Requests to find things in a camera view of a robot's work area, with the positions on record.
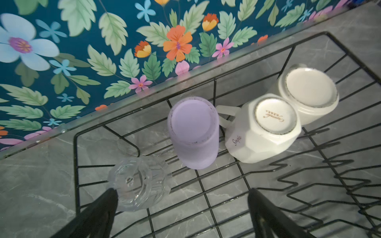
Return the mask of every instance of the teal wallpaper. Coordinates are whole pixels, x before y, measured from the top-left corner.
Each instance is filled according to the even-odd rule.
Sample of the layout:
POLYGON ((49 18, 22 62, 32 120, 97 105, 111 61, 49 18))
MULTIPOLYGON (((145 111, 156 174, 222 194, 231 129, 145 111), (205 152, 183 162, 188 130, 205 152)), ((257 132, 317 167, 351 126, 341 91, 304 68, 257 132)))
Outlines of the teal wallpaper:
POLYGON ((347 0, 3 0, 0 149, 347 0))

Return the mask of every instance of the light blue flower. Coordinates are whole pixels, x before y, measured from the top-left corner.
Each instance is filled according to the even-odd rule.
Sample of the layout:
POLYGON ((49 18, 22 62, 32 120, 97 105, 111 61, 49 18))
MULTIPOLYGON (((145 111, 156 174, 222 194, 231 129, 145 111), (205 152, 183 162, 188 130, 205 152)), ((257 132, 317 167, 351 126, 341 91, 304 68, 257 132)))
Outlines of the light blue flower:
POLYGON ((286 5, 284 5, 284 6, 282 7, 282 11, 283 11, 284 13, 287 11, 288 8, 292 7, 292 2, 293 2, 293 1, 294 1, 294 0, 287 0, 287 1, 286 1, 286 5))
POLYGON ((149 22, 149 16, 155 16, 156 15, 156 12, 152 9, 149 9, 149 7, 151 6, 151 1, 150 0, 145 0, 144 1, 144 7, 142 5, 140 5, 139 3, 135 3, 135 7, 140 10, 141 12, 139 12, 137 14, 137 18, 138 19, 142 19, 143 16, 144 16, 144 19, 146 20, 146 22, 149 22))
POLYGON ((73 101, 72 99, 73 99, 74 97, 68 97, 66 93, 63 93, 63 94, 62 94, 62 97, 57 97, 57 98, 58 98, 58 99, 62 99, 61 102, 66 102, 66 101, 72 102, 72 101, 73 101))
POLYGON ((51 126, 51 125, 58 126, 60 122, 62 121, 56 121, 54 118, 50 118, 49 121, 43 121, 43 123, 49 123, 48 126, 51 126))
POLYGON ((77 70, 74 67, 68 67, 69 63, 70 63, 70 61, 68 59, 64 59, 62 61, 62 64, 60 64, 56 60, 49 60, 49 63, 51 63, 52 65, 57 67, 55 70, 53 70, 53 73, 55 73, 55 74, 59 74, 59 73, 63 72, 66 76, 70 76, 71 74, 69 73, 68 70, 70 70, 70 71, 76 71, 77 70))
POLYGON ((61 25, 56 21, 53 21, 50 27, 45 22, 38 19, 36 20, 36 23, 37 25, 45 29, 44 31, 41 31, 39 34, 42 38, 48 38, 49 36, 51 36, 54 42, 59 43, 60 40, 57 35, 61 37, 67 37, 65 33, 56 31, 61 27, 61 25))

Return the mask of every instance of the marble surface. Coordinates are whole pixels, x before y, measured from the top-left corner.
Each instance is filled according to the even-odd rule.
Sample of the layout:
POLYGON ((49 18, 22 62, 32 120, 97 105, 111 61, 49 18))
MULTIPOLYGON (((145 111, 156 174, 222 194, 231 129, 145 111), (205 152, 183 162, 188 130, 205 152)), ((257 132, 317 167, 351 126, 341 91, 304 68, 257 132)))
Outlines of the marble surface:
MULTIPOLYGON (((202 82, 215 75, 226 72, 227 70, 239 67, 245 62, 250 62, 324 30, 331 32, 371 70, 376 74, 381 75, 381 68, 379 67, 379 63, 381 62, 380 13, 381 8, 375 4, 365 4, 352 11, 343 13, 333 19, 294 34, 280 42, 257 50, 239 60, 229 62, 224 65, 224 67, 219 67, 199 75, 193 82, 186 81, 183 84, 191 86, 197 82, 202 82)), ((264 61, 219 78, 217 95, 279 71, 287 58, 289 51, 290 50, 286 50, 280 54, 269 57, 264 61)), ((308 66, 325 70, 343 55, 344 53, 326 36, 320 36, 297 46, 290 58, 288 66, 294 63, 303 62, 308 66)), ((327 73, 334 81, 337 81, 354 69, 355 63, 347 57, 327 73)), ((216 105, 239 105, 252 100, 266 92, 276 80, 276 77, 277 76, 271 77, 257 84, 220 97, 216 100, 216 105)), ((372 79, 363 70, 359 70, 338 84, 340 97, 343 98, 371 82, 372 79)), ((313 130, 349 113, 379 102, 381 100, 380 92, 381 87, 378 84, 374 84, 360 93, 340 102, 335 111, 307 125, 306 129, 308 131, 313 130)), ((187 96, 201 96, 210 99, 213 97, 213 83, 207 83, 201 87, 173 97, 170 99, 170 102, 174 105, 181 98, 187 96)), ((124 112, 139 108, 139 106, 152 102, 152 100, 154 99, 148 98, 142 100, 85 126, 81 126, 73 131, 64 133, 56 138, 1 160, 0 237, 49 237, 73 219, 75 216, 73 172, 73 137, 75 133, 124 112)), ((166 102, 161 102, 153 107, 140 110, 128 117, 109 123, 107 126, 124 135, 136 128, 150 124, 158 119, 165 118, 169 110, 170 108, 168 104, 166 102)), ((378 105, 338 123, 329 125, 329 131, 314 135, 313 139, 317 145, 335 140, 341 136, 380 123, 380 116, 381 105, 378 105)), ((323 152, 329 158, 364 147, 379 145, 381 144, 381 139, 379 137, 380 133, 380 127, 376 127, 372 130, 367 130, 343 138, 340 140, 340 145, 324 149, 323 152)), ((126 139, 137 145, 140 148, 142 155, 147 155, 171 144, 166 128, 166 121, 128 135, 126 139)), ((255 237, 255 234, 251 232, 252 224, 250 215, 247 213, 246 192, 248 191, 248 187, 243 178, 236 179, 241 176, 240 167, 242 168, 243 173, 273 169, 275 167, 269 165, 271 162, 313 148, 314 145, 308 138, 302 138, 298 139, 287 151, 270 159, 255 164, 232 164, 227 168, 219 170, 217 173, 210 173, 217 168, 234 163, 235 160, 233 157, 229 154, 224 154, 218 157, 210 167, 197 171, 198 175, 202 176, 200 179, 201 183, 195 179, 197 178, 197 174, 191 169, 186 169, 182 173, 175 175, 173 177, 173 186, 180 185, 192 179, 194 182, 182 186, 181 189, 171 193, 166 199, 149 209, 150 214, 154 214, 152 218, 154 230, 161 229, 155 236, 158 238, 188 237, 204 230, 208 230, 209 227, 213 227, 217 223, 220 224, 218 228, 202 233, 199 237, 219 237, 219 233, 224 238, 238 237, 245 233, 249 233, 246 237, 255 237), (217 187, 228 181, 231 182, 225 186, 217 187), (222 204, 224 201, 235 198, 236 196, 239 196, 239 198, 222 204), (172 205, 177 203, 181 204, 176 209, 170 209, 172 205), (208 209, 208 203, 212 206, 212 209, 208 209), (165 227, 171 223, 185 219, 193 214, 197 214, 197 216, 186 219, 173 227, 165 229, 165 227)), ((220 151, 223 151, 224 149, 224 143, 221 142, 220 151)), ((371 179, 372 184, 380 184, 381 176, 379 174, 379 169, 349 171, 349 169, 379 165, 380 152, 381 149, 378 147, 340 157, 354 160, 354 162, 349 165, 337 167, 336 169, 339 173, 345 173, 344 177, 371 179)), ((79 165, 115 164, 119 162, 121 158, 136 155, 137 151, 134 147, 104 128, 97 128, 78 138, 79 165)), ((175 155, 172 147, 153 154, 153 156, 162 160, 171 158, 175 155)), ((288 166, 282 170, 248 175, 246 177, 247 183, 250 187, 283 189, 290 184, 279 182, 277 181, 278 178, 303 168, 325 166, 326 164, 322 163, 322 161, 323 158, 317 151, 296 155, 285 161, 288 166)), ((183 167, 184 165, 182 165, 179 160, 170 162, 172 171, 176 171, 183 167)), ((80 184, 106 180, 110 168, 111 167, 80 169, 80 184)), ((305 205, 286 196, 287 193, 292 191, 295 192, 292 197, 311 204, 317 204, 325 200, 353 202, 353 200, 345 194, 346 191, 344 188, 314 184, 319 182, 341 185, 340 181, 334 178, 334 175, 335 174, 331 169, 316 168, 305 170, 287 178, 288 180, 297 182, 297 186, 286 191, 261 190, 261 192, 275 205, 294 211, 303 209, 305 205), (305 190, 300 190, 306 186, 310 187, 305 190)), ((345 183, 354 185, 357 184, 358 181, 346 179, 345 183)), ((90 203, 100 196, 105 191, 106 186, 107 184, 97 184, 82 187, 80 189, 81 205, 90 203)), ((381 190, 379 187, 362 188, 356 191, 357 194, 367 194, 371 196, 379 196, 380 192, 381 190)), ((358 200, 361 203, 375 201, 374 199, 364 197, 359 197, 358 200)), ((357 211, 357 206, 326 203, 312 207, 306 210, 304 214, 322 219, 324 222, 329 222, 335 219, 345 219, 349 222, 355 222, 370 227, 370 223, 357 211)), ((374 216, 379 216, 381 210, 378 206, 369 209, 368 213, 374 216)), ((286 212, 286 215, 302 226, 314 222, 312 219, 299 214, 286 212)), ((145 217, 147 217, 146 210, 140 210, 133 213, 124 212, 117 215, 114 220, 112 235, 119 233, 128 225, 145 217)), ((118 237, 142 237, 150 233, 150 223, 145 219, 119 234, 118 237)), ((316 237, 366 237, 364 230, 344 223, 331 224, 327 227, 313 231, 312 234, 316 237)))

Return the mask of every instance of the mug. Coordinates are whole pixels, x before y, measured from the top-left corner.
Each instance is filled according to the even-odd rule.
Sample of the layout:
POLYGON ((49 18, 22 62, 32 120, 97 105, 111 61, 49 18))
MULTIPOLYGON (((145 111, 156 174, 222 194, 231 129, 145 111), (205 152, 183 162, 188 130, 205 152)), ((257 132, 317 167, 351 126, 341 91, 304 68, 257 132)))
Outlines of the mug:
POLYGON ((295 64, 283 72, 268 93, 291 101, 302 126, 332 112, 339 103, 339 93, 332 79, 305 64, 295 64))
POLYGON ((299 115, 292 103, 274 94, 265 94, 242 108, 219 105, 217 112, 226 128, 225 146, 244 163, 255 163, 285 151, 301 132, 299 115))

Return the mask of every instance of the dish rack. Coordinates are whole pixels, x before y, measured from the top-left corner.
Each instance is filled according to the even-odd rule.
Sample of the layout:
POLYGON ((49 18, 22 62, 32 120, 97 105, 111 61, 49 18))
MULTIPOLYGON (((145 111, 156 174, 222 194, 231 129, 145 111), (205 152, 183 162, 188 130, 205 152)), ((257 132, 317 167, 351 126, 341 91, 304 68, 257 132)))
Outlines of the dish rack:
MULTIPOLYGON (((335 82, 337 85, 345 82, 345 80, 347 78, 349 78, 350 76, 352 76, 353 74, 355 74, 356 72, 358 72, 360 70, 362 70, 364 73, 366 73, 372 79, 372 81, 369 82, 368 84, 361 85, 356 90, 354 90, 354 91, 348 93, 347 95, 341 97, 339 106, 344 100, 348 100, 349 98, 355 96, 356 94, 360 93, 363 90, 366 90, 367 88, 369 88, 373 85, 377 86, 378 92, 381 93, 381 88, 379 87, 379 85, 381 85, 380 78, 375 73, 373 73, 361 60, 359 60, 351 51, 349 51, 339 40, 337 40, 329 32, 321 32, 321 33, 315 34, 311 37, 308 37, 306 39, 303 39, 301 41, 293 43, 289 46, 278 49, 278 50, 276 50, 276 51, 274 51, 268 55, 265 55, 263 57, 255 59, 251 62, 245 63, 245 64, 243 64, 243 65, 241 65, 241 66, 239 66, 233 70, 225 72, 221 75, 218 75, 218 76, 210 78, 210 79, 206 79, 205 81, 203 81, 201 83, 198 83, 194 86, 191 86, 189 88, 186 88, 184 90, 176 92, 170 96, 164 97, 164 98, 159 99, 155 102, 149 103, 149 104, 144 105, 142 107, 139 107, 135 110, 132 110, 132 111, 124 113, 120 116, 117 116, 113 119, 109 119, 107 121, 104 121, 102 123, 94 125, 88 129, 85 129, 81 132, 78 132, 74 137, 74 182, 75 182, 74 185, 75 185, 75 207, 76 207, 77 215, 81 212, 81 209, 87 207, 90 204, 90 203, 88 203, 88 204, 82 204, 81 203, 80 188, 87 187, 87 186, 93 186, 96 184, 107 183, 106 180, 103 180, 103 181, 94 181, 91 183, 80 184, 79 183, 79 175, 80 175, 81 171, 83 171, 82 169, 104 168, 104 167, 114 166, 114 165, 79 165, 78 164, 78 157, 79 157, 79 155, 78 155, 78 137, 79 136, 81 136, 87 132, 90 132, 92 130, 95 130, 97 128, 103 127, 104 129, 106 129, 107 131, 112 133, 113 135, 117 136, 120 140, 124 141, 129 146, 134 147, 136 149, 138 157, 142 156, 140 148, 137 145, 135 145, 134 143, 132 143, 130 140, 126 139, 126 137, 133 135, 133 134, 135 134, 139 131, 142 131, 144 129, 147 129, 149 127, 152 127, 152 126, 154 126, 160 122, 166 121, 166 118, 157 118, 157 121, 150 123, 146 126, 136 128, 135 130, 133 130, 133 131, 131 131, 125 135, 122 135, 122 133, 119 133, 118 131, 111 129, 108 126, 108 124, 112 123, 114 121, 117 121, 121 118, 131 116, 131 115, 141 111, 142 109, 149 109, 149 108, 151 108, 151 107, 153 107, 159 103, 162 103, 162 102, 166 102, 168 104, 168 108, 171 108, 172 104, 170 102, 170 99, 174 98, 175 96, 189 92, 190 90, 193 90, 196 88, 201 88, 202 86, 205 86, 209 83, 213 84, 213 97, 210 98, 209 101, 211 101, 214 105, 216 105, 216 100, 225 96, 225 95, 228 95, 230 93, 234 93, 236 91, 242 90, 245 87, 255 85, 256 83, 259 83, 261 81, 268 80, 271 77, 279 76, 284 71, 284 69, 286 68, 287 64, 289 63, 291 56, 293 55, 293 53, 295 52, 295 50, 297 49, 297 47, 299 45, 301 45, 305 42, 308 42, 310 40, 314 40, 317 37, 321 37, 321 36, 328 37, 329 40, 331 42, 333 42, 336 46, 338 46, 338 48, 343 52, 343 56, 341 58, 339 58, 336 62, 334 62, 332 65, 330 65, 328 68, 326 68, 324 72, 329 73, 329 71, 334 66, 339 64, 344 59, 348 59, 348 58, 350 58, 357 65, 355 68, 353 68, 353 70, 349 74, 347 74, 344 77, 342 77, 341 79, 337 80, 335 82), (257 79, 255 81, 252 81, 249 83, 246 83, 243 86, 234 88, 232 90, 229 90, 227 92, 224 92, 222 94, 217 95, 217 90, 216 90, 217 85, 219 83, 219 80, 222 77, 224 77, 228 74, 234 73, 238 70, 244 69, 244 68, 246 68, 250 65, 253 65, 255 63, 266 60, 269 57, 277 56, 278 54, 282 54, 282 53, 287 52, 287 51, 289 51, 289 53, 288 53, 287 58, 283 64, 283 67, 280 71, 276 71, 276 72, 271 73, 265 77, 262 77, 260 79, 257 79)), ((152 212, 152 211, 150 211, 150 209, 147 209, 147 216, 145 216, 144 218, 141 218, 139 220, 136 220, 135 222, 133 222, 131 224, 127 224, 125 226, 125 228, 114 233, 114 235, 112 237, 117 237, 117 236, 121 235, 123 232, 126 232, 127 230, 131 229, 132 227, 134 227, 138 224, 141 224, 142 222, 149 221, 150 231, 147 231, 147 234, 143 235, 141 237, 154 237, 155 238, 159 233, 166 232, 169 229, 173 228, 174 226, 177 226, 183 222, 188 222, 192 219, 195 219, 197 216, 199 216, 203 213, 207 213, 207 212, 210 213, 212 220, 213 220, 213 222, 211 222, 211 225, 207 226, 206 228, 201 228, 197 232, 187 234, 186 237, 196 237, 199 235, 205 235, 206 232, 209 232, 212 230, 214 230, 214 234, 216 234, 217 237, 220 237, 220 238, 225 237, 223 235, 223 232, 221 232, 221 227, 228 225, 230 222, 232 222, 236 219, 239 219, 243 216, 248 215, 249 210, 239 212, 238 214, 232 215, 227 219, 223 219, 223 220, 218 221, 219 219, 216 218, 217 215, 214 212, 215 209, 217 209, 220 206, 223 206, 223 205, 226 205, 229 203, 233 203, 235 200, 238 200, 240 198, 247 196, 249 193, 250 187, 251 187, 250 182, 248 182, 248 178, 250 176, 255 175, 255 174, 272 174, 272 173, 277 173, 277 175, 279 175, 276 178, 276 181, 278 182, 277 183, 278 186, 276 186, 276 187, 257 187, 257 189, 260 190, 261 192, 266 192, 266 191, 278 192, 279 196, 282 196, 284 198, 291 199, 291 200, 297 202, 299 204, 299 206, 295 209, 288 209, 288 208, 284 208, 282 206, 279 206, 279 209, 281 211, 285 212, 286 214, 289 214, 289 217, 291 217, 292 219, 294 219, 294 215, 295 216, 297 215, 299 217, 303 217, 304 219, 308 219, 309 220, 308 223, 300 225, 306 232, 314 234, 314 232, 316 232, 316 231, 326 230, 329 232, 326 232, 328 234, 323 236, 323 237, 329 237, 330 235, 337 234, 337 232, 340 232, 340 230, 345 230, 345 229, 349 229, 349 228, 356 228, 356 229, 361 230, 361 234, 363 234, 364 237, 366 237, 366 236, 367 237, 381 237, 381 231, 379 230, 381 227, 381 222, 380 222, 381 216, 379 215, 380 213, 378 213, 378 215, 377 215, 377 214, 374 214, 374 212, 371 212, 371 213, 369 212, 372 209, 378 209, 379 206, 381 205, 381 197, 379 196, 379 194, 381 192, 381 188, 380 188, 381 184, 378 183, 379 177, 377 177, 377 176, 375 177, 375 176, 371 176, 371 175, 369 175, 368 177, 363 177, 363 176, 352 177, 351 176, 351 173, 356 172, 356 171, 357 172, 358 171, 364 171, 364 173, 362 173, 362 174, 368 174, 367 171, 369 171, 369 170, 374 171, 375 169, 380 168, 381 163, 378 163, 378 164, 376 163, 376 165, 371 165, 371 166, 361 166, 361 165, 358 165, 359 163, 355 163, 356 164, 355 167, 350 165, 355 161, 354 159, 352 159, 352 157, 351 157, 352 155, 360 154, 360 155, 367 156, 366 153, 368 151, 378 150, 381 147, 381 143, 379 143, 380 141, 378 141, 378 142, 373 141, 371 144, 369 144, 366 147, 362 146, 359 149, 353 149, 353 150, 350 149, 349 151, 347 150, 344 153, 337 153, 334 156, 329 155, 332 153, 332 151, 336 150, 335 148, 337 148, 338 145, 343 145, 346 148, 351 148, 351 147, 356 148, 355 143, 350 144, 350 143, 353 143, 353 138, 356 138, 356 136, 360 135, 361 133, 372 133, 372 131, 373 132, 376 131, 377 128, 381 125, 381 123, 377 123, 377 124, 374 124, 371 126, 356 125, 355 126, 356 128, 360 127, 361 129, 358 129, 355 131, 351 130, 352 125, 348 125, 348 133, 346 133, 344 135, 335 137, 335 138, 330 139, 328 141, 324 141, 323 143, 318 142, 318 140, 316 139, 316 136, 323 135, 323 134, 328 135, 330 133, 333 133, 333 130, 335 129, 335 125, 342 123, 344 120, 348 120, 348 119, 350 120, 351 117, 355 117, 359 113, 361 113, 361 115, 364 115, 364 118, 366 118, 366 116, 371 117, 372 114, 370 114, 370 111, 372 110, 372 108, 378 106, 379 104, 381 104, 381 101, 373 103, 371 105, 363 105, 362 108, 359 110, 356 110, 356 111, 350 112, 350 113, 349 112, 344 113, 344 114, 340 115, 340 117, 336 118, 335 120, 327 122, 323 125, 320 125, 316 128, 313 128, 313 129, 307 130, 307 128, 306 128, 307 126, 303 127, 302 128, 302 134, 298 137, 297 141, 298 140, 308 140, 310 143, 313 144, 313 147, 311 149, 307 149, 304 151, 294 152, 293 154, 285 156, 285 157, 280 158, 280 159, 276 158, 275 161, 274 161, 274 159, 265 160, 265 161, 263 161, 264 164, 267 165, 267 167, 265 169, 259 168, 257 170, 246 171, 247 170, 246 167, 248 165, 243 164, 234 158, 234 160, 232 162, 225 164, 223 166, 220 166, 219 168, 216 168, 214 170, 208 171, 207 173, 200 174, 196 170, 195 173, 197 176, 195 178, 190 179, 188 181, 185 181, 185 182, 183 182, 177 186, 174 186, 171 189, 171 193, 170 193, 169 197, 171 196, 172 193, 179 191, 183 188, 186 188, 187 186, 194 184, 194 183, 199 183, 199 185, 202 189, 202 192, 200 192, 196 195, 193 195, 191 197, 188 197, 187 199, 184 199, 184 200, 177 202, 173 205, 170 205, 170 206, 168 206, 168 207, 166 207, 160 211, 152 212), (290 163, 291 160, 293 160, 296 157, 303 158, 303 156, 306 156, 309 153, 316 153, 321 158, 321 161, 319 162, 319 164, 316 164, 314 166, 304 167, 304 168, 297 168, 294 171, 289 171, 286 169, 288 166, 291 165, 291 163, 290 163), (347 169, 345 169, 345 170, 340 170, 340 171, 338 170, 339 167, 343 167, 343 166, 347 166, 347 165, 349 165, 350 167, 346 167, 347 169), (204 188, 203 181, 205 178, 212 176, 212 175, 215 175, 216 173, 220 173, 221 171, 226 170, 232 166, 238 167, 238 169, 240 171, 240 175, 238 175, 235 178, 229 179, 226 182, 218 184, 217 186, 213 186, 211 188, 206 188, 206 189, 204 188), (292 176, 295 176, 295 175, 298 176, 300 174, 305 174, 304 173, 305 171, 307 171, 309 173, 309 172, 313 172, 313 171, 317 171, 317 170, 319 170, 319 171, 329 170, 330 173, 332 173, 332 177, 335 179, 336 182, 335 183, 324 183, 321 181, 321 179, 317 178, 315 181, 311 182, 310 184, 300 184, 300 182, 296 182, 292 178, 292 176), (232 184, 232 183, 234 183, 238 180, 242 180, 242 179, 243 179, 243 181, 247 187, 247 191, 243 191, 241 194, 235 195, 229 199, 226 199, 224 201, 221 201, 221 202, 218 202, 216 204, 211 205, 210 198, 208 197, 208 193, 210 193, 212 191, 216 191, 217 189, 223 188, 225 186, 228 186, 229 184, 232 184), (322 191, 324 191, 324 190, 332 191, 332 189, 333 190, 343 190, 344 191, 343 194, 345 195, 345 197, 343 197, 343 199, 340 198, 340 199, 336 199, 336 200, 327 198, 324 200, 320 200, 319 202, 317 202, 313 198, 308 198, 308 199, 298 198, 298 194, 303 193, 305 191, 308 191, 309 189, 317 189, 318 187, 321 188, 322 191), (373 192, 371 192, 370 194, 364 194, 362 192, 363 189, 365 189, 366 191, 369 191, 368 189, 371 189, 373 192), (180 206, 187 204, 187 203, 191 203, 194 200, 196 200, 198 198, 202 198, 202 197, 206 201, 206 204, 208 206, 207 208, 205 208, 201 211, 198 211, 194 214, 191 214, 187 217, 184 217, 181 220, 177 220, 175 222, 172 222, 171 224, 166 225, 164 227, 154 228, 152 220, 155 217, 157 217, 161 214, 164 214, 165 212, 171 211, 173 209, 180 209, 179 208, 180 206), (348 207, 351 208, 350 211, 356 217, 359 216, 359 219, 358 219, 359 222, 353 222, 353 221, 351 221, 351 219, 342 219, 342 218, 327 219, 324 217, 322 218, 321 216, 318 215, 318 213, 314 213, 314 211, 315 212, 319 211, 320 208, 322 208, 325 205, 338 206, 339 204, 340 205, 348 205, 348 207), (335 225, 339 225, 338 226, 339 231, 337 231, 337 232, 334 231, 334 229, 332 229, 332 227, 337 227, 335 225)), ((222 142, 220 144, 223 144, 224 130, 221 127, 220 127, 220 129, 221 129, 220 142, 222 142)), ((145 156, 155 155, 159 152, 170 149, 171 146, 172 145, 164 146, 164 147, 162 147, 162 148, 160 148, 160 149, 158 149, 152 153, 146 154, 145 156)), ((216 160, 218 161, 221 156, 224 156, 226 154, 228 154, 226 149, 220 150, 216 160)), ((166 160, 166 162, 169 164, 174 163, 176 161, 178 161, 177 156, 173 156, 173 157, 166 160)), ((178 176, 178 175, 184 173, 187 170, 189 170, 189 168, 182 167, 176 171, 173 171, 172 175, 173 175, 173 177, 175 177, 175 176, 178 176)), ((120 214, 121 214, 121 212, 117 212, 115 217, 117 218, 117 216, 120 214)), ((234 237, 238 238, 238 237, 253 237, 253 236, 254 236, 254 229, 249 228, 249 229, 243 230, 241 233, 235 235, 234 237)))

